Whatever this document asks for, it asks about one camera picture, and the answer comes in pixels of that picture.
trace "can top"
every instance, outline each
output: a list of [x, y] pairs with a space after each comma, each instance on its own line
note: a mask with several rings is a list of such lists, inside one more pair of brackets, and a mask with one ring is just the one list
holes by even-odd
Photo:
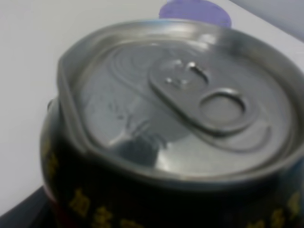
[[233, 30], [133, 22], [72, 47], [59, 64], [59, 96], [79, 147], [119, 169], [179, 181], [227, 178], [292, 154], [299, 122], [282, 68], [297, 71]]

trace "black surface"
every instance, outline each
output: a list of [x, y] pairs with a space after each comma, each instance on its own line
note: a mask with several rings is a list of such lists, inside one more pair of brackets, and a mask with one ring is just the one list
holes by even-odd
[[0, 228], [54, 228], [55, 221], [43, 188], [0, 217]]

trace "purple object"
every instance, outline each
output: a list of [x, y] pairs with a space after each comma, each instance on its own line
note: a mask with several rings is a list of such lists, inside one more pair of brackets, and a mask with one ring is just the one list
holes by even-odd
[[231, 18], [227, 12], [220, 6], [205, 0], [173, 0], [161, 8], [159, 16], [231, 27]]

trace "can body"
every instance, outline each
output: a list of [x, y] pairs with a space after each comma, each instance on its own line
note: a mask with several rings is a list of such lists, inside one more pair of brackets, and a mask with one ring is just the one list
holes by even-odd
[[54, 101], [41, 136], [45, 188], [63, 227], [300, 228], [303, 162], [238, 190], [189, 193], [130, 181], [77, 155]]
[[59, 62], [40, 139], [58, 225], [303, 227], [303, 86], [281, 54], [224, 28], [91, 34]]

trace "white table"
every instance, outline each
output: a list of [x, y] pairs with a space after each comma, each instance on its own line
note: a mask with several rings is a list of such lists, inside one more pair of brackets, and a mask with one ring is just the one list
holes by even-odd
[[[304, 43], [228, 0], [233, 28], [281, 50], [304, 71]], [[42, 185], [39, 132], [56, 96], [57, 61], [105, 25], [157, 18], [166, 0], [0, 0], [0, 215]]]

